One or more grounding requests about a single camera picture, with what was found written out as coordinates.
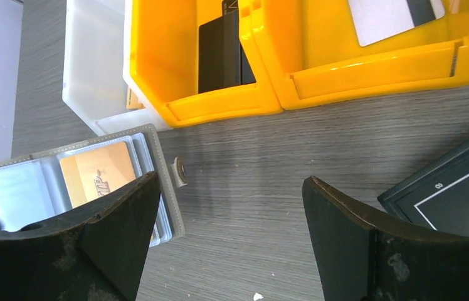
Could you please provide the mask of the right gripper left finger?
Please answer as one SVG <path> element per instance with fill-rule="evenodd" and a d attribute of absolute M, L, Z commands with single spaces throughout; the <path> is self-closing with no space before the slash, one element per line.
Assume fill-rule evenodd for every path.
<path fill-rule="evenodd" d="M 18 231 L 0 225 L 0 300 L 135 300 L 160 196 L 149 172 Z"/>

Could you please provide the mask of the white card black stripe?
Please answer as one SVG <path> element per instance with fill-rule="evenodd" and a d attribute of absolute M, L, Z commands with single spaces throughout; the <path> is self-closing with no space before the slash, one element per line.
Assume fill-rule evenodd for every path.
<path fill-rule="evenodd" d="M 360 46 L 377 43 L 445 15 L 440 0 L 349 0 L 348 5 Z"/>

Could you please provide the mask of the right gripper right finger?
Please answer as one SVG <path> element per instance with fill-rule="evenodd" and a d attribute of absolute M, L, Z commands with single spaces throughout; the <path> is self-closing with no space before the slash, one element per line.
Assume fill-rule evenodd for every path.
<path fill-rule="evenodd" d="M 326 300 L 469 300 L 469 237 L 431 230 L 315 176 L 302 185 Z"/>

